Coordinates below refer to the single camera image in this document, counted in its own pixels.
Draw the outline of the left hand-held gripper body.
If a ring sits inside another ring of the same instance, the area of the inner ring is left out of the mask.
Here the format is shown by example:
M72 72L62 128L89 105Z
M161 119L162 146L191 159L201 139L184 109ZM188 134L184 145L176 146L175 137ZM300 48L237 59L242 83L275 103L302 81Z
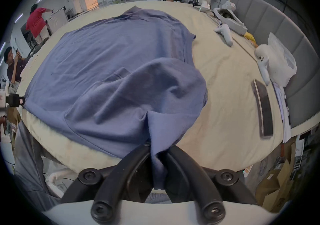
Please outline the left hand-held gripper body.
M8 93L4 89L0 89L0 109L7 109L8 103L6 98L8 97Z

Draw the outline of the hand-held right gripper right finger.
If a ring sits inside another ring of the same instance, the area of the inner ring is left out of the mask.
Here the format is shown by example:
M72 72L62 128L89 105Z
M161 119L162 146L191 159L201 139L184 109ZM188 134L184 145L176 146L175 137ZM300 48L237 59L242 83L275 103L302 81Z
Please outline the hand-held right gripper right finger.
M226 217L223 201L258 204L233 170L201 167L177 146L162 152L160 160L167 170L164 188L172 203L196 202L205 224L219 224Z

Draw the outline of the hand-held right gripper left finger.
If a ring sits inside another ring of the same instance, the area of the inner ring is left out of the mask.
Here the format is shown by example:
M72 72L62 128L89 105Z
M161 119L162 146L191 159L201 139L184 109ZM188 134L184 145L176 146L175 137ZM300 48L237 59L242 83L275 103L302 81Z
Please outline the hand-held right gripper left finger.
M93 200L90 215L98 224L115 220L121 200L144 203L153 189L150 143L138 146L117 165L86 168L64 193L61 203Z

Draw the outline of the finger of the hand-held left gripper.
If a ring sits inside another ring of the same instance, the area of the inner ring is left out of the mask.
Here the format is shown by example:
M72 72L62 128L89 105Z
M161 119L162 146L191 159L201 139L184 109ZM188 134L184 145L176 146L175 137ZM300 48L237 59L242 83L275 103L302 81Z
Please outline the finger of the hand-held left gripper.
M10 107L19 107L25 104L25 97L19 95L9 95L8 96L8 105Z

